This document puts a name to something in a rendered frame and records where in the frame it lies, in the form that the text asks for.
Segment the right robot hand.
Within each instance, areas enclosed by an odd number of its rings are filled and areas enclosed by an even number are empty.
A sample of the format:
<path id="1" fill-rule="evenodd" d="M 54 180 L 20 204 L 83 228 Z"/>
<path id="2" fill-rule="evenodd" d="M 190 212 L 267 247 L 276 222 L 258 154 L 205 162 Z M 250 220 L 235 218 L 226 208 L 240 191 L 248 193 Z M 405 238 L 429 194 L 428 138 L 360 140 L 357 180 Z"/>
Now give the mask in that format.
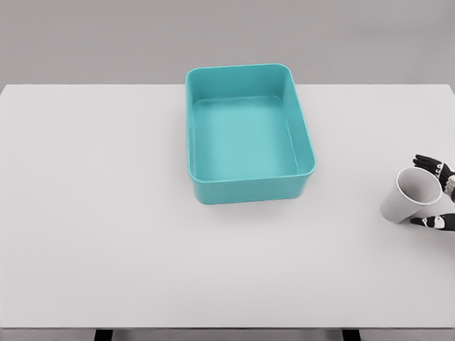
<path id="1" fill-rule="evenodd" d="M 455 170 L 446 163 L 428 156 L 417 154 L 413 159 L 415 167 L 430 172 L 439 182 L 442 192 L 455 204 Z M 443 232 L 455 232 L 455 213 L 430 217 L 413 217 L 411 224 L 428 227 Z"/>

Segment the teal plastic basket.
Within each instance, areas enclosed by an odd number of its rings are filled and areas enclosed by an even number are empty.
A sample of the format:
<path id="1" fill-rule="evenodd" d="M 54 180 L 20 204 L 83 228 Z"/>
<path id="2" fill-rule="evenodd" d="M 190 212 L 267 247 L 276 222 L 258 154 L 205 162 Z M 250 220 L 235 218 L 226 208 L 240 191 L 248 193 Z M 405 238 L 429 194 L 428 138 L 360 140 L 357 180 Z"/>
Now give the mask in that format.
<path id="1" fill-rule="evenodd" d="M 292 199 L 316 157 L 291 70 L 198 67 L 186 75 L 188 174 L 205 205 Z"/>

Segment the white paper cup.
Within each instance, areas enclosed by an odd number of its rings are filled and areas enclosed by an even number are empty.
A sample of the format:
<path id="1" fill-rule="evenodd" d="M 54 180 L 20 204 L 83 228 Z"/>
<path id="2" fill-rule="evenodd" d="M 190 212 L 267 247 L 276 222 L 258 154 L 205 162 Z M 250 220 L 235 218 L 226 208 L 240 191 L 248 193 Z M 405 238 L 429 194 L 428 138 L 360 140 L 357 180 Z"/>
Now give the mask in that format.
<path id="1" fill-rule="evenodd" d="M 380 213 L 389 222 L 401 223 L 438 202 L 442 194 L 441 184 L 429 171 L 416 167 L 404 168 L 396 175 L 393 186 L 380 206 Z"/>

